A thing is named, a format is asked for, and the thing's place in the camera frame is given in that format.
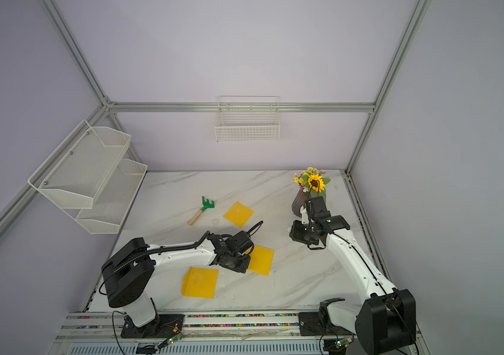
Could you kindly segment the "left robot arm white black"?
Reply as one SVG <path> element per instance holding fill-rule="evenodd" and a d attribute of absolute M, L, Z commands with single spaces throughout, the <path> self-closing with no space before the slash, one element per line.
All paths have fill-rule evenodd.
<path fill-rule="evenodd" d="M 157 325 L 159 314 L 146 286 L 156 275 L 196 266 L 219 266 L 244 274 L 255 245 L 251 237 L 260 221 L 235 235 L 209 231 L 196 242 L 173 246 L 150 246 L 143 238 L 130 240 L 101 267 L 102 284 L 109 307 L 123 309 L 135 328 Z"/>

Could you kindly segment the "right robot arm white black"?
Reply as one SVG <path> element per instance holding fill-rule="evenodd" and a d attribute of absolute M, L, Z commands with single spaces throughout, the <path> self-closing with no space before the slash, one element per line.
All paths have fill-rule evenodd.
<path fill-rule="evenodd" d="M 416 299 L 397 288 L 360 249 L 353 231 L 340 215 L 332 215 L 324 198 L 307 200 L 301 218 L 293 222 L 290 238 L 312 251 L 331 251 L 353 281 L 359 302 L 343 297 L 321 301 L 317 312 L 299 313 L 303 336 L 349 334 L 367 354 L 384 354 L 416 346 Z"/>

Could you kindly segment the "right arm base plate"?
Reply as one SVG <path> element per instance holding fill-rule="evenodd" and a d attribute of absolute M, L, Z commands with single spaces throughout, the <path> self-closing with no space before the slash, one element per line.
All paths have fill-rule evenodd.
<path fill-rule="evenodd" d="M 303 337 L 319 335 L 354 335 L 360 305 L 337 297 L 321 301 L 317 312 L 299 312 L 299 331 Z"/>

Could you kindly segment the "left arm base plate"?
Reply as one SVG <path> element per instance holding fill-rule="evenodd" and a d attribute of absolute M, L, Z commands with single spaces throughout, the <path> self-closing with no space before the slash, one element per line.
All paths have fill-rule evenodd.
<path fill-rule="evenodd" d="M 124 317 L 122 339 L 170 339 L 181 334 L 184 314 L 158 314 L 157 318 L 141 327 L 136 327 L 130 316 Z"/>

